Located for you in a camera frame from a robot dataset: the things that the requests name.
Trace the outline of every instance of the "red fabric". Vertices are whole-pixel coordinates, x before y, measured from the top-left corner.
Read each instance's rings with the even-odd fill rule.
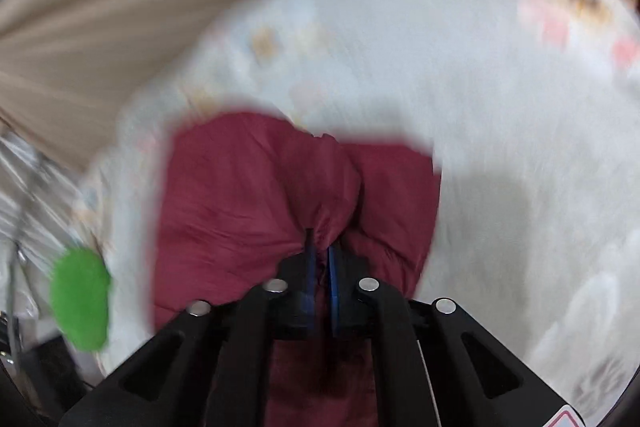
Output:
[[[431,244],[440,191],[428,156],[399,144],[344,144],[240,112],[174,141],[159,219],[156,326],[195,299],[239,299],[298,253],[341,236],[374,277],[411,296]],[[324,273],[319,257],[319,283]],[[319,305],[324,302],[317,296]],[[276,343],[266,425],[374,426],[367,344]]]

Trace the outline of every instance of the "white blanket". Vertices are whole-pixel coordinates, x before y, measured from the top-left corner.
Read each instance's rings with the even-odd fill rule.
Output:
[[[123,117],[101,231],[105,370],[152,334],[172,129],[242,103],[433,148],[442,195],[416,298],[457,300],[596,425],[640,362],[639,57],[623,0],[241,4]]]

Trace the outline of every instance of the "metal screw head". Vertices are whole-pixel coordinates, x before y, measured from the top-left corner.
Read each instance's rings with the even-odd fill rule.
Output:
[[[436,309],[445,315],[449,315],[456,311],[456,307],[456,303],[451,299],[439,299],[436,301]]]
[[[211,311],[211,304],[205,301],[193,301],[187,311],[194,317],[202,317]]]
[[[287,281],[282,279],[269,279],[262,287],[270,293],[282,293],[287,289]]]
[[[376,279],[373,279],[373,277],[365,277],[358,281],[358,286],[360,286],[361,290],[366,292],[374,292],[380,288],[380,283]]]

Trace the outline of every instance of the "green object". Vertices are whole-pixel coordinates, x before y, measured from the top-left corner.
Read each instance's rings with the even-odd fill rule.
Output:
[[[88,248],[68,248],[53,267],[50,301],[60,330],[81,351],[107,340],[111,276]]]

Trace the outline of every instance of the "red cloth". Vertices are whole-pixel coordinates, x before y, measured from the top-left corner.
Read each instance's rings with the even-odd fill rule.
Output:
[[[431,244],[440,177],[399,144],[344,144],[285,120],[229,113],[175,138],[159,219],[156,326],[195,299],[239,299],[301,251],[341,236],[411,296]],[[324,277],[319,257],[319,283]],[[364,343],[276,343],[266,425],[377,424]]]

